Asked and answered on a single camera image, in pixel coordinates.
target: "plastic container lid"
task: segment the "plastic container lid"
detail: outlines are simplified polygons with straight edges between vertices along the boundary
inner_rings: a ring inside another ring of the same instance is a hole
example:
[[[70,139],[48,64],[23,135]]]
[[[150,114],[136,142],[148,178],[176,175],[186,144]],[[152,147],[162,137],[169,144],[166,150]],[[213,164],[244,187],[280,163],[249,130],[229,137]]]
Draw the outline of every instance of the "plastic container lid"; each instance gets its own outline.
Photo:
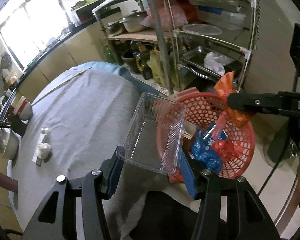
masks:
[[[183,26],[185,32],[199,33],[207,36],[216,36],[222,34],[222,30],[208,24],[189,24]]]
[[[142,93],[118,158],[157,173],[176,175],[186,109],[184,104]]]

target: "bowl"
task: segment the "bowl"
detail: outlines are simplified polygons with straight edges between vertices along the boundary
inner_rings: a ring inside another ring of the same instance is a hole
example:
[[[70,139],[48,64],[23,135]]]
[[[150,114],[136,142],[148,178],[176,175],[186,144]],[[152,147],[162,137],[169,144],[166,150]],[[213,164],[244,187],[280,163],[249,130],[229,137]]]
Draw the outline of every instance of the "bowl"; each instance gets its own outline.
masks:
[[[10,128],[0,129],[0,154],[4,159],[13,160],[19,150],[19,138]]]
[[[135,57],[133,56],[133,52],[131,49],[126,50],[121,56],[123,62],[127,64],[134,73],[140,73],[140,70],[137,67],[137,62]]]
[[[31,119],[33,115],[32,106],[25,97],[22,97],[17,103],[13,113],[19,116],[21,120],[27,121]]]

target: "kitchen counter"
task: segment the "kitchen counter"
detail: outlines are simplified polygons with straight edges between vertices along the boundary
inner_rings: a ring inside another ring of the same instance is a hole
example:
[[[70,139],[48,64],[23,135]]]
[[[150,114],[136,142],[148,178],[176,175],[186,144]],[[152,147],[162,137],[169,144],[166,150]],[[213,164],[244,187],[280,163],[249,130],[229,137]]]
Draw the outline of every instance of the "kitchen counter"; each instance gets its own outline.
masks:
[[[101,19],[106,18],[110,15],[113,15],[115,13],[119,13],[121,12],[120,8],[114,8],[111,9],[103,14],[101,14]],[[54,49],[56,49],[58,46],[60,46],[61,44],[63,44],[65,41],[67,41],[69,38],[71,38],[72,36],[74,36],[75,34],[77,34],[78,32],[82,31],[83,29],[87,28],[88,26],[92,25],[93,23],[95,23],[97,20],[91,19],[81,25],[79,25],[78,27],[76,27],[72,32],[70,32],[65,38],[59,40],[55,45],[53,45],[49,50],[45,51],[43,54],[38,55],[34,58],[34,60],[28,65],[28,67],[24,70],[23,74],[21,75],[21,77],[19,78],[19,83],[16,85],[16,88],[20,87],[20,85],[22,84],[22,82],[27,78],[27,76],[32,72],[32,70],[34,70],[34,68],[37,67],[37,65],[42,62],[43,59],[45,59],[45,57],[47,57],[47,55],[49,55]]]

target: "pot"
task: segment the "pot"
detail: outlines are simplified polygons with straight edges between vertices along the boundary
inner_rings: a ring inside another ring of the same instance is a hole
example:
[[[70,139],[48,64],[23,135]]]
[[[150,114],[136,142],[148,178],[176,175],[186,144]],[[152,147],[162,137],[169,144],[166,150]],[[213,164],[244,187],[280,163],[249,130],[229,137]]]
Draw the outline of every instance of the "pot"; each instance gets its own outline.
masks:
[[[4,159],[13,160],[19,150],[19,139],[10,128],[0,129],[0,154]]]
[[[132,14],[119,20],[119,23],[123,23],[129,33],[141,32],[147,29],[146,26],[140,24],[146,17],[146,11],[138,12],[138,10],[133,10]]]
[[[140,70],[137,67],[137,62],[135,57],[133,56],[133,52],[131,49],[128,49],[125,51],[125,53],[122,54],[121,56],[123,62],[127,64],[134,73],[140,73]]]
[[[119,23],[119,22],[109,25],[108,30],[109,30],[109,34],[113,36],[117,36],[126,32],[123,23]]]

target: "table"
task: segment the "table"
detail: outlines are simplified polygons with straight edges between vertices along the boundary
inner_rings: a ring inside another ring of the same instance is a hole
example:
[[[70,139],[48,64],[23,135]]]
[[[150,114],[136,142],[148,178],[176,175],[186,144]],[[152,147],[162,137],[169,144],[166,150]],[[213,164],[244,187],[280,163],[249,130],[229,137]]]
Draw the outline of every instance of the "table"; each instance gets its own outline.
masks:
[[[123,77],[89,67],[65,71],[32,103],[33,117],[21,139],[18,156],[9,161],[7,170],[19,182],[18,194],[10,192],[9,199],[23,230],[58,175],[83,177],[111,158],[117,145],[124,142],[139,93]],[[39,167],[32,157],[42,127],[49,129],[52,156]],[[124,165],[116,194],[104,201],[113,239],[136,226],[146,192],[154,183],[159,189],[158,180],[167,183],[165,176]],[[78,239],[83,239],[80,198],[76,205]]]

